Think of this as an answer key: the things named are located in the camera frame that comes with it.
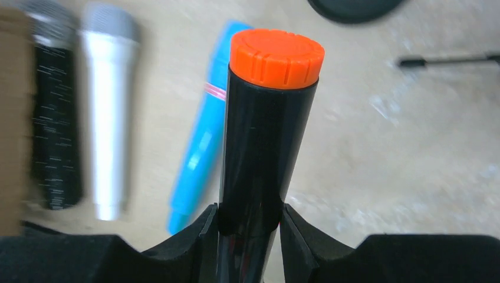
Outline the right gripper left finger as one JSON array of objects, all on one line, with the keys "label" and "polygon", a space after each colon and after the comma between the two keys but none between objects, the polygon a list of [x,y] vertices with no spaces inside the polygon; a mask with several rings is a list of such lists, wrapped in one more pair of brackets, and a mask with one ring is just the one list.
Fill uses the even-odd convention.
[{"label": "right gripper left finger", "polygon": [[118,235],[70,235],[24,223],[1,238],[2,282],[215,282],[218,207],[143,252]]}]

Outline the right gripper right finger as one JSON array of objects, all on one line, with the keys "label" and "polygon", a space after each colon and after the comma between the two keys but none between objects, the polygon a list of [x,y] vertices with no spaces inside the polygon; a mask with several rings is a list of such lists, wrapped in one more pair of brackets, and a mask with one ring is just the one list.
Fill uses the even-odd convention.
[{"label": "right gripper right finger", "polygon": [[377,234],[351,248],[290,205],[280,235],[287,282],[499,281],[499,240],[491,236]]}]

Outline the blue microphone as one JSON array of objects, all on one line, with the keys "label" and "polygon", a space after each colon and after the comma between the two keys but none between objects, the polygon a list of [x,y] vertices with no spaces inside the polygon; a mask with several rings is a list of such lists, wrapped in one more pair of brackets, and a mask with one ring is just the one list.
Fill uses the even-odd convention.
[{"label": "blue microphone", "polygon": [[166,227],[171,235],[189,224],[208,187],[222,144],[231,38],[251,28],[229,21],[213,49],[198,116],[170,199]]}]

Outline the black microphone orange cap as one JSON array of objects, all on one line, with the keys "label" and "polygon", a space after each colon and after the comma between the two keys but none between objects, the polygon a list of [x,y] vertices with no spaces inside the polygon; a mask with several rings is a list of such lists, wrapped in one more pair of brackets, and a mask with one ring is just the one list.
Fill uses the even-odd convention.
[{"label": "black microphone orange cap", "polygon": [[318,42],[276,29],[249,29],[231,39],[219,282],[263,279],[324,56]]}]

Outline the cardboard box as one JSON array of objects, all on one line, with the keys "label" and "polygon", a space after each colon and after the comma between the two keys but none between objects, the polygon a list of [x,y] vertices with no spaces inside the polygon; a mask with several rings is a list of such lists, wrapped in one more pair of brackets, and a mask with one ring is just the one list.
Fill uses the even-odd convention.
[{"label": "cardboard box", "polygon": [[31,20],[1,7],[1,236],[21,233],[31,159],[35,93]]}]

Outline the tripod shock mount stand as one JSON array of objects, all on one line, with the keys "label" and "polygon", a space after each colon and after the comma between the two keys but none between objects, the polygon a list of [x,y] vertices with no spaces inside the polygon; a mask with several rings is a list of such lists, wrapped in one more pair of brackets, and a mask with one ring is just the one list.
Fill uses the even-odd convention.
[{"label": "tripod shock mount stand", "polygon": [[469,64],[482,62],[495,62],[499,64],[499,53],[495,52],[449,58],[425,58],[422,56],[403,57],[398,60],[397,66],[399,68],[426,68],[430,65]]}]

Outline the black sparkly microphone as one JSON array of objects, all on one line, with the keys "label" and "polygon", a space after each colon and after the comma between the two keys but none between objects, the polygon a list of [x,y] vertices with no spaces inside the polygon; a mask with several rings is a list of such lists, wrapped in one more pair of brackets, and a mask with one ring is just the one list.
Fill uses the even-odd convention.
[{"label": "black sparkly microphone", "polygon": [[44,206],[62,210],[83,196],[75,86],[77,20],[57,1],[22,1],[20,8],[33,20],[35,41],[32,176]]}]

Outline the white microphone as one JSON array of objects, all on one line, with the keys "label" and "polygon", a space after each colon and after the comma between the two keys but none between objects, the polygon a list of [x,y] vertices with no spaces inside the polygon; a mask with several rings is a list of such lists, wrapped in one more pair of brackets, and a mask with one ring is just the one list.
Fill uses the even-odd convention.
[{"label": "white microphone", "polygon": [[91,178],[96,217],[120,217],[128,185],[130,103],[140,32],[125,9],[93,1],[81,37],[88,65]]}]

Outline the round base mic stand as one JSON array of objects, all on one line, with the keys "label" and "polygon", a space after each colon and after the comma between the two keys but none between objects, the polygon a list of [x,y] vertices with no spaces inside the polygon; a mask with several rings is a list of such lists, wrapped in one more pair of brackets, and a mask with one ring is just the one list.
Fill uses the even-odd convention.
[{"label": "round base mic stand", "polygon": [[393,12],[403,0],[308,0],[312,9],[340,24],[365,24]]}]

